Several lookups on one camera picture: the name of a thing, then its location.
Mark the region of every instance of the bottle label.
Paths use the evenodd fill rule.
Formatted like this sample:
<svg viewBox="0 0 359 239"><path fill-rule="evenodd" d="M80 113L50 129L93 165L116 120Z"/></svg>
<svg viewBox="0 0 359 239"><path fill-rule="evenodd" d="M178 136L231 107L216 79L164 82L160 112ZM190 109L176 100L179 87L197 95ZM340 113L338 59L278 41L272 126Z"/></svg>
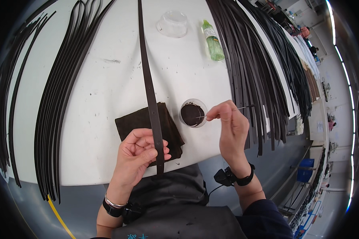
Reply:
<svg viewBox="0 0 359 239"><path fill-rule="evenodd" d="M214 36L217 37L217 35L215 34L215 31L211 28L206 28L204 29L204 34L205 34L205 38L207 39L209 36Z"/></svg>

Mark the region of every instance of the silver bangle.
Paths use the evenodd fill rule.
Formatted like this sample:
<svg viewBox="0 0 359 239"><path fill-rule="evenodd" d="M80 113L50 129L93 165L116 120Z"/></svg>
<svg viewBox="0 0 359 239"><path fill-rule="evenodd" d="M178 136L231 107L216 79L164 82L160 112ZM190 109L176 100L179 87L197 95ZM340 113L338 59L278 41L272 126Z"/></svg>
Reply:
<svg viewBox="0 0 359 239"><path fill-rule="evenodd" d="M109 201L109 199L106 197L106 194L105 194L105 201L106 201L107 204L109 204L110 206L115 207L115 208L123 208L124 206L126 206L126 203L125 203L124 205L112 203L112 202Z"/></svg>

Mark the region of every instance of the green bottle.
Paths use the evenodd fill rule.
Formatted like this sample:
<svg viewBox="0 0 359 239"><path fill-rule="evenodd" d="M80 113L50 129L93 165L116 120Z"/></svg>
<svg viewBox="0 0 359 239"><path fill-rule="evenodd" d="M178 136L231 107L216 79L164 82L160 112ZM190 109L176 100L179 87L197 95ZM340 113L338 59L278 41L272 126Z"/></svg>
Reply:
<svg viewBox="0 0 359 239"><path fill-rule="evenodd" d="M223 60L225 59L224 51L218 41L217 35L213 29L213 26L210 25L206 20L202 25L202 30L205 34L207 47L209 48L210 57L212 60Z"/></svg>

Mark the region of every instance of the hand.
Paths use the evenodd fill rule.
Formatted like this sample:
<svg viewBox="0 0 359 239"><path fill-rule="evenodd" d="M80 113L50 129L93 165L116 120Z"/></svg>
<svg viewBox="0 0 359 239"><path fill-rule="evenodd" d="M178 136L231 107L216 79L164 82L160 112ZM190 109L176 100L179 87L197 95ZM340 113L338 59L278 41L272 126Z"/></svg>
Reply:
<svg viewBox="0 0 359 239"><path fill-rule="evenodd" d="M169 160L168 142L163 140L164 159ZM158 152L154 148L153 131L148 128L134 129L118 148L117 164L110 181L107 197L117 204L124 204L130 192L142 179L146 168L156 161Z"/></svg>
<svg viewBox="0 0 359 239"><path fill-rule="evenodd" d="M249 121L237 109L233 101L228 100L214 106L206 114L206 120L221 119L222 131L219 148L222 157L230 165L238 178L244 178L251 173L251 168L245 156L245 142L249 132Z"/></svg>

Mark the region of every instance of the blue sleeve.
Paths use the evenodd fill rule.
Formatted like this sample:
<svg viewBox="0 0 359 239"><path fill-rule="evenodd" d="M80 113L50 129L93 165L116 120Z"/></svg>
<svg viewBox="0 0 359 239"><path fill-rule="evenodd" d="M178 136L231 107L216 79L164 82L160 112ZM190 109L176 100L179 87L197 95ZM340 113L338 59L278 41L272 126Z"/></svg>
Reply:
<svg viewBox="0 0 359 239"><path fill-rule="evenodd" d="M293 238L290 226L268 199L252 203L242 216L236 218L248 239Z"/></svg>

